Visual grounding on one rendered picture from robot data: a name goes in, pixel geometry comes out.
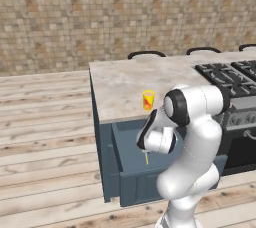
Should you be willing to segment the blue open drawer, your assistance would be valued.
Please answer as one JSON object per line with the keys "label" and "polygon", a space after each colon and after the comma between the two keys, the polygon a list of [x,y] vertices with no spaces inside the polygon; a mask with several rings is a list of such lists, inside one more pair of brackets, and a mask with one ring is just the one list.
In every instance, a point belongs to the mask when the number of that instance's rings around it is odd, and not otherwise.
{"label": "blue open drawer", "polygon": [[145,120],[112,124],[114,149],[120,169],[120,205],[122,207],[160,200],[156,180],[181,154],[185,129],[178,128],[177,143],[170,154],[145,154],[138,148],[136,137]]}

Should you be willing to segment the yellow orange smoothie cup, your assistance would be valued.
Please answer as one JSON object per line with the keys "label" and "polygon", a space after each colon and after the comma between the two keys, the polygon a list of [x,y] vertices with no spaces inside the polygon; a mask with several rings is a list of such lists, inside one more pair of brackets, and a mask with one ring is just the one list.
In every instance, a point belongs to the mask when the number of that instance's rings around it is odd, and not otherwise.
{"label": "yellow orange smoothie cup", "polygon": [[143,109],[150,111],[154,105],[155,92],[153,90],[145,90],[142,93]]}

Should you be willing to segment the blue island cabinet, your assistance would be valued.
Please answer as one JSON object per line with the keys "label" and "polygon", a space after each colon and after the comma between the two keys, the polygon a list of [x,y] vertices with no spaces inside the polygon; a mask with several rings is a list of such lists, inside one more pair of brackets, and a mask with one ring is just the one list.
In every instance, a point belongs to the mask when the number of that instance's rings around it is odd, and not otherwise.
{"label": "blue island cabinet", "polygon": [[119,196],[119,169],[113,147],[112,126],[102,124],[96,104],[93,81],[90,81],[95,140],[97,146],[104,201]]}

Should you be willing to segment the grey black oven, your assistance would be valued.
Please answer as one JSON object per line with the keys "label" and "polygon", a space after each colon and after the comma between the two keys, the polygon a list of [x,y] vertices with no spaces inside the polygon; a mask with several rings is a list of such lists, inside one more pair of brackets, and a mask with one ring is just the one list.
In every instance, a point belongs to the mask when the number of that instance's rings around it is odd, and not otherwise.
{"label": "grey black oven", "polygon": [[[251,134],[256,136],[256,121],[246,121],[249,114],[256,114],[256,96],[234,98],[228,110],[214,117],[223,129],[218,150],[219,155],[227,156],[223,175],[256,170],[256,141],[243,137],[245,130],[250,130]],[[232,117],[239,117],[240,124],[231,125]]]}

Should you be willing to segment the black backed stool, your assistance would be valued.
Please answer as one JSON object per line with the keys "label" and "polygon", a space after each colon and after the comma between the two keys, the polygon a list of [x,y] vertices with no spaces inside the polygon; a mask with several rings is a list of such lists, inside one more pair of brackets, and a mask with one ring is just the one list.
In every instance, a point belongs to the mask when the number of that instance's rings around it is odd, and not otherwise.
{"label": "black backed stool", "polygon": [[154,51],[154,50],[148,50],[148,51],[136,51],[132,52],[128,55],[128,60],[131,59],[138,59],[138,58],[143,58],[143,57],[159,57],[163,58],[166,57],[166,55],[162,52],[159,51]]}
{"label": "black backed stool", "polygon": [[256,44],[243,44],[239,46],[240,52],[250,51],[250,52],[256,52]]}
{"label": "black backed stool", "polygon": [[186,55],[194,55],[194,54],[211,54],[211,53],[221,53],[221,51],[217,48],[213,47],[194,47],[190,48],[186,51]]}

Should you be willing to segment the black hob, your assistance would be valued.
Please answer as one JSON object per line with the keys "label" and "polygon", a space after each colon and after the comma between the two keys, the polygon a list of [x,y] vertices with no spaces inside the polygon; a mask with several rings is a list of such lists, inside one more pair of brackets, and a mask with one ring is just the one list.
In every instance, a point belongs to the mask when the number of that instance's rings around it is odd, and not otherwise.
{"label": "black hob", "polygon": [[195,66],[210,83],[226,88],[231,98],[256,96],[256,60]]}

